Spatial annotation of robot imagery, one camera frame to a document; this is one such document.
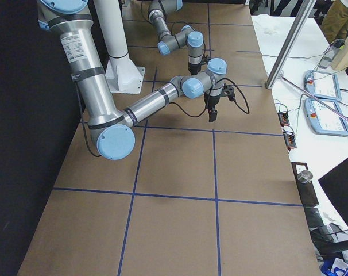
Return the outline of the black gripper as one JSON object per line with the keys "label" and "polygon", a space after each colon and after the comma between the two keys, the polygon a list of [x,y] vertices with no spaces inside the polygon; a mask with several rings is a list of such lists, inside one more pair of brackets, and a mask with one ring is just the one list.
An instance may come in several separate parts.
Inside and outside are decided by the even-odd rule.
{"label": "black gripper", "polygon": [[205,108],[208,110],[208,121],[214,122],[217,120],[218,111],[216,105],[220,101],[222,86],[211,89],[204,94]]}
{"label": "black gripper", "polygon": [[188,70],[191,75],[196,75],[201,71],[202,65],[206,65],[206,59],[188,59]]}

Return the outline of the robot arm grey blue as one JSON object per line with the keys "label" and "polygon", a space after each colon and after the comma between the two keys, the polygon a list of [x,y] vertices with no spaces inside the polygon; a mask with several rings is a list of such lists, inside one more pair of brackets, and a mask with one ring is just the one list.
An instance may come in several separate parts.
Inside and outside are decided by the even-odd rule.
{"label": "robot arm grey blue", "polygon": [[71,78],[78,97],[84,101],[90,119],[83,129],[90,132],[86,142],[93,142],[98,154],[109,160],[120,160],[134,148],[132,127],[176,98],[203,97],[210,120],[216,119],[216,104],[221,81],[227,72],[223,59],[203,57],[203,35],[189,25],[172,34],[165,17],[180,10],[182,1],[152,1],[148,21],[158,34],[158,50],[162,55],[187,47],[189,76],[176,76],[124,110],[118,110],[114,93],[139,93],[145,70],[129,57],[122,16],[117,1],[95,1],[96,13],[103,33],[109,62],[102,66],[91,34],[92,15],[87,1],[38,1],[38,22],[41,29],[60,37],[71,67]]}
{"label": "robot arm grey blue", "polygon": [[163,55],[183,48],[188,48],[188,70],[191,75],[201,71],[203,59],[204,39],[201,32],[190,25],[182,27],[181,31],[173,34],[165,21],[165,17],[183,7],[182,1],[152,1],[148,9],[148,20],[155,27],[158,34],[158,49]]}

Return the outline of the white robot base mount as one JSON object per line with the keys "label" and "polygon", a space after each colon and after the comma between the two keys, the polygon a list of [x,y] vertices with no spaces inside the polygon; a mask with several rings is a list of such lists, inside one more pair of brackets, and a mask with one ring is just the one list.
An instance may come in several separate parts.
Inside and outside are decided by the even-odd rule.
{"label": "white robot base mount", "polygon": [[130,59],[118,1],[94,1],[109,61],[105,77],[112,93],[139,94],[145,68]]}

